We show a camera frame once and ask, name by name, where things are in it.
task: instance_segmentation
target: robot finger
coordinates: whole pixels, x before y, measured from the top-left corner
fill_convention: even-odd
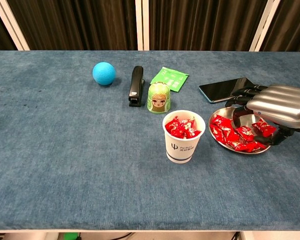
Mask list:
[[[263,89],[266,89],[267,87],[255,84],[255,85],[252,85],[252,86],[248,86],[247,88],[262,91]]]
[[[238,104],[238,105],[246,105],[246,103],[251,100],[251,97],[248,97],[248,96],[236,96],[236,97],[233,97],[233,98],[230,98],[226,103],[225,103],[225,106],[226,107],[230,107],[232,106],[233,104]]]
[[[254,96],[256,94],[260,93],[260,91],[258,90],[252,90],[252,89],[246,89],[246,88],[242,88],[239,89],[237,91],[234,91],[232,93],[233,96],[239,96],[239,95],[243,95],[243,96]]]
[[[233,123],[234,125],[238,128],[241,126],[241,122],[240,122],[240,117],[241,116],[244,116],[244,115],[248,115],[248,114],[253,114],[253,111],[248,109],[245,106],[241,106],[239,108],[236,108],[234,111],[233,111],[233,114],[232,114],[232,119],[233,119]]]
[[[292,136],[294,129],[279,125],[279,130],[271,137],[255,136],[254,140],[264,145],[279,145],[282,141]]]

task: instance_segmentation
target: white paper cup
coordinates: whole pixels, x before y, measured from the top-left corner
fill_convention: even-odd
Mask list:
[[[179,139],[172,136],[165,128],[165,125],[172,121],[175,116],[178,116],[178,119],[185,120],[190,118],[195,118],[195,127],[197,130],[200,130],[201,133],[189,139]],[[167,157],[174,163],[184,164],[192,158],[194,150],[200,140],[200,137],[205,131],[205,122],[203,118],[192,111],[187,110],[177,110],[167,114],[162,122],[164,134],[165,134],[165,147]]]

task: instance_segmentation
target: stapler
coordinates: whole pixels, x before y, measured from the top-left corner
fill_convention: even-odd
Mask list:
[[[129,101],[130,107],[140,107],[144,86],[143,67],[136,66],[132,72]]]

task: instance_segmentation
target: red candy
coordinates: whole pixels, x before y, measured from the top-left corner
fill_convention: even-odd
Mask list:
[[[211,128],[211,132],[214,135],[215,139],[217,141],[219,141],[220,143],[226,144],[222,130],[213,124],[210,124],[210,128]]]
[[[267,148],[267,146],[254,141],[254,135],[251,128],[248,126],[241,126],[233,129],[231,121],[231,119],[227,119],[219,115],[212,120],[210,129],[217,141],[230,145],[237,152],[245,151],[247,153],[251,153],[259,149]],[[262,120],[257,123],[253,123],[252,125],[254,127],[261,125],[262,127],[260,129],[263,129],[266,134],[269,134],[269,131],[272,131],[271,134],[275,131],[274,127],[274,130],[272,130],[272,126],[269,126]]]
[[[252,130],[248,126],[241,126],[236,128],[235,131],[247,142],[252,142],[254,140]]]
[[[194,118],[179,120],[176,116],[172,121],[165,125],[165,128],[174,137],[180,139],[190,139],[198,136],[201,133],[201,131],[194,127],[194,122]]]
[[[218,126],[224,134],[225,139],[227,139],[229,137],[229,135],[233,135],[234,134],[234,130],[233,127],[231,125],[231,120],[224,118],[220,115],[217,115],[213,120],[212,120],[212,124]]]
[[[257,123],[253,123],[252,126],[256,127],[264,137],[271,136],[276,130],[275,127],[268,125],[262,119],[260,119]]]

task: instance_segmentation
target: metal plate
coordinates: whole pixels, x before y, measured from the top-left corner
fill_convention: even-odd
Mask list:
[[[220,115],[222,117],[225,117],[225,118],[228,118],[228,119],[232,119],[232,114],[233,114],[233,111],[235,110],[235,107],[225,107],[225,108],[222,108],[222,109],[219,109],[217,111],[215,111],[210,119],[209,119],[209,131],[212,135],[212,137],[215,139],[215,136],[213,135],[212,131],[211,131],[211,128],[210,128],[210,124],[212,122],[212,120],[217,116],[217,115]],[[240,117],[240,122],[241,122],[241,126],[248,126],[249,128],[251,128],[252,132],[254,135],[257,135],[258,133],[256,133],[254,130],[253,130],[253,127],[252,127],[252,123],[255,123],[255,122],[258,122],[260,119],[262,119],[261,117],[258,117],[254,114],[249,114],[249,115],[244,115],[244,116],[241,116]],[[236,153],[239,153],[239,154],[250,154],[250,155],[254,155],[254,154],[260,154],[260,153],[263,153],[265,151],[267,151],[270,146],[268,146],[266,149],[260,149],[260,150],[256,150],[256,151],[253,151],[253,152],[244,152],[244,151],[235,151],[230,145],[228,144],[223,144],[219,141],[217,141],[220,145],[224,146],[225,148],[231,150],[231,151],[234,151]]]

